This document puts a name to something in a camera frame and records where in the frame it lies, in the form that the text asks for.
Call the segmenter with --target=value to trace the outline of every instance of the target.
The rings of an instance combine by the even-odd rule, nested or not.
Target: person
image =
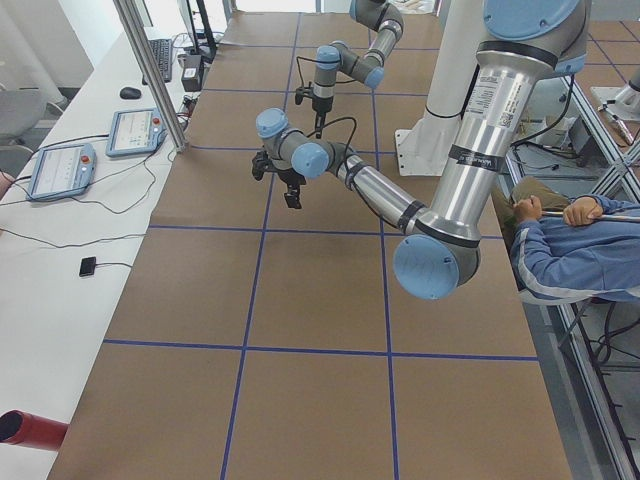
[[[496,189],[492,196],[516,279],[534,297],[640,301],[640,223],[598,221],[640,217],[639,204],[591,194],[569,200],[534,177],[516,185],[512,202]]]

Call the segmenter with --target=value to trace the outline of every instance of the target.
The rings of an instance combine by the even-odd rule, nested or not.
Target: blue joint cap
[[[300,175],[317,178],[327,170],[329,154],[317,143],[305,143],[294,150],[291,165]]]
[[[322,70],[334,70],[340,66],[340,51],[331,45],[318,47],[316,66]]]
[[[367,87],[375,90],[376,88],[378,88],[378,85],[380,85],[380,82],[382,82],[383,78],[384,78],[384,68],[376,67],[373,70],[371,70],[369,75],[367,75],[367,78],[364,79],[364,84]]]
[[[568,60],[563,60],[561,62],[558,62],[555,72],[559,76],[576,74],[584,68],[584,64],[586,63],[586,61],[586,54],[580,55],[579,57],[570,58]]]
[[[484,23],[494,37],[521,41],[553,30],[576,9],[580,0],[486,0]]]
[[[263,139],[271,138],[289,125],[287,115],[279,108],[268,108],[256,117],[256,130]]]
[[[446,297],[460,279],[451,250],[427,235],[402,240],[393,255],[393,271],[407,292],[424,300]]]
[[[356,3],[358,3],[358,0],[351,0],[351,6],[349,7],[349,15],[351,16],[351,18],[353,18],[354,20],[357,21],[357,19],[356,19]]]

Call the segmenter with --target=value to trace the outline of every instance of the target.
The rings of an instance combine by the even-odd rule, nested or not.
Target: fist
[[[564,223],[572,227],[591,225],[594,219],[604,213],[600,204],[593,197],[580,197],[564,209]]]
[[[520,200],[513,206],[513,213],[518,223],[526,222],[529,220],[540,220],[542,217],[542,204],[540,199],[535,195]]]

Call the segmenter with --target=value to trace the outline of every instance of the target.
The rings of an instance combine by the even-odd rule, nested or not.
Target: chair
[[[21,137],[44,117],[48,103],[38,90],[7,90],[0,83],[0,151],[33,150],[24,145]]]

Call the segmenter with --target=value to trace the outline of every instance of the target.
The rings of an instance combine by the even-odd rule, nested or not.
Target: red cylinder
[[[58,451],[68,425],[12,410],[0,417],[0,443]]]

